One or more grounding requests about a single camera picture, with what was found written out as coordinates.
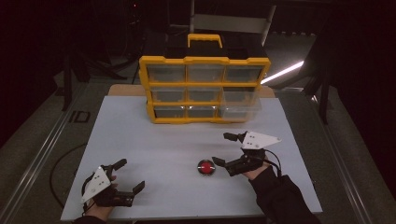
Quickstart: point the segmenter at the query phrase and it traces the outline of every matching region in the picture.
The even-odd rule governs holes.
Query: yellow storage organizer
[[[148,55],[140,58],[139,76],[151,121],[229,123],[245,122],[254,116],[261,109],[257,93],[270,61],[260,39],[258,49],[252,52],[227,45],[233,40],[234,37],[190,34],[187,43],[183,43],[184,49],[178,43],[178,48],[165,48],[168,51],[163,55],[148,50]],[[249,46],[250,42],[251,38],[245,40]],[[169,49],[182,52],[180,58]]]

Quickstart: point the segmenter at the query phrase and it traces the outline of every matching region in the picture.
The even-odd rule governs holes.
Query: robotic hand
[[[84,211],[87,210],[86,202],[89,199],[93,199],[98,206],[102,207],[132,206],[134,196],[145,187],[145,181],[134,187],[132,192],[118,191],[111,186],[113,170],[119,170],[126,163],[127,161],[122,159],[112,165],[101,165],[93,175],[85,180],[81,189],[81,203],[84,203]]]
[[[224,167],[230,176],[239,175],[245,172],[253,171],[262,166],[263,162],[268,162],[275,166],[277,169],[277,176],[282,176],[280,164],[277,166],[275,163],[266,159],[265,152],[273,152],[264,149],[264,147],[280,142],[279,138],[269,136],[262,133],[245,132],[239,134],[225,133],[224,138],[231,141],[240,141],[242,143],[242,151],[244,154],[240,159],[225,162],[223,159],[212,157],[213,162],[220,167]]]

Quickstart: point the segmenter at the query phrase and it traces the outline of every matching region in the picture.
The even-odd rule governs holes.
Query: table surface
[[[115,172],[118,190],[131,191],[143,180],[146,187],[134,198],[132,207],[116,208],[112,219],[262,216],[254,190],[244,176],[229,177],[220,167],[212,176],[201,176],[197,171],[200,160],[239,158],[241,145],[223,139],[222,134],[244,131],[282,139],[268,149],[279,157],[284,175],[289,175],[300,188],[309,209],[321,212],[282,105],[276,98],[261,98],[261,101],[262,111],[246,123],[174,125],[151,123],[144,96],[105,97],[61,220],[80,217],[84,180],[99,165],[120,159],[127,159],[128,163]],[[276,161],[272,155],[269,159]]]

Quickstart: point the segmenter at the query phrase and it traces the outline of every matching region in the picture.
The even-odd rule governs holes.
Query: human arm
[[[115,180],[115,175],[111,176],[111,181]],[[112,184],[111,188],[116,188],[118,184]],[[114,207],[98,206],[93,200],[90,201],[85,216],[77,218],[75,224],[106,224],[108,217]]]
[[[305,204],[300,189],[288,175],[276,177],[273,167],[264,163],[255,171],[244,173],[257,194],[257,205],[277,224],[319,224]]]

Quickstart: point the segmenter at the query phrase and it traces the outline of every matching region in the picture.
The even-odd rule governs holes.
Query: yellow carrying handle
[[[222,49],[222,44],[221,44],[221,40],[220,40],[220,36],[219,35],[199,35],[199,34],[189,34],[187,36],[187,38],[189,39],[188,41],[188,45],[190,47],[190,42],[192,40],[204,40],[204,41],[218,41],[219,42],[219,46]]]

